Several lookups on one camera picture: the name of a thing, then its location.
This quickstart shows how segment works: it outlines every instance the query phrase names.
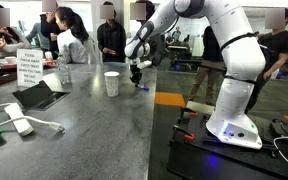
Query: white robotic arm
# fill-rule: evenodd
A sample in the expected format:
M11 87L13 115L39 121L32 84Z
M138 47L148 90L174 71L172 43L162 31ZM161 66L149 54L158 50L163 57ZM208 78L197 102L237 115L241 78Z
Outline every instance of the white robotic arm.
M255 80L265 66L265 59L251 33L244 10L236 0L164 1L126 46L126 56L130 60L137 59L138 49L145 40L164 32L178 16L190 19L205 16L209 20L227 66L216 108L206 124L207 129L221 142L260 149L262 141L257 127L244 110ZM135 74L139 69L135 68L136 61L133 62L131 71Z

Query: paper sign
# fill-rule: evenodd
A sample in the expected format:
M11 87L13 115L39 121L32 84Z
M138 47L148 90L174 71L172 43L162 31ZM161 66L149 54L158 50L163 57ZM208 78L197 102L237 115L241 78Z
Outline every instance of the paper sign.
M17 50L17 84L32 87L43 80L43 52Z

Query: white shirt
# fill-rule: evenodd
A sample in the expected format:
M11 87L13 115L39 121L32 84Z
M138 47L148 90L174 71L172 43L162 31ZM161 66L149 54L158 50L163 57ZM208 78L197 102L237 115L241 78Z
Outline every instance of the white shirt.
M70 29L57 36L58 49L60 54L65 58L66 63L97 63L98 60L96 59L94 49L87 47L87 43L85 42L85 45L83 45L79 39L72 35Z
M31 43L17 31L16 28L10 27L15 34L19 37L19 42L15 39L13 40L12 44L5 45L2 49L0 49L0 57L7 57L7 56L16 56L17 49L31 49Z

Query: bottle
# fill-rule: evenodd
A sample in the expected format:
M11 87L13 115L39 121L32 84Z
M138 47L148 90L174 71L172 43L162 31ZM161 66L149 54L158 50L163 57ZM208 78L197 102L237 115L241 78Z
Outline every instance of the bottle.
M58 54L57 58L57 74L62 84L71 83L71 72L62 54Z

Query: gray table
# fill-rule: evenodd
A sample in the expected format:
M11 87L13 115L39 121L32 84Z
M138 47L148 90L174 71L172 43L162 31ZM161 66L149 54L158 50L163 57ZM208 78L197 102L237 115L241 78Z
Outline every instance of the gray table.
M31 122L33 135L20 137L12 123L1 127L0 180L21 179L147 179L156 69L143 70L141 82L150 91L135 88L128 67L70 65L72 86L61 86L54 69L45 70L45 82L68 96L46 111L25 115L61 123L65 134ZM120 73L119 95L108 97L104 72ZM0 86L0 104L16 102L16 82ZM9 119L0 112L0 123Z

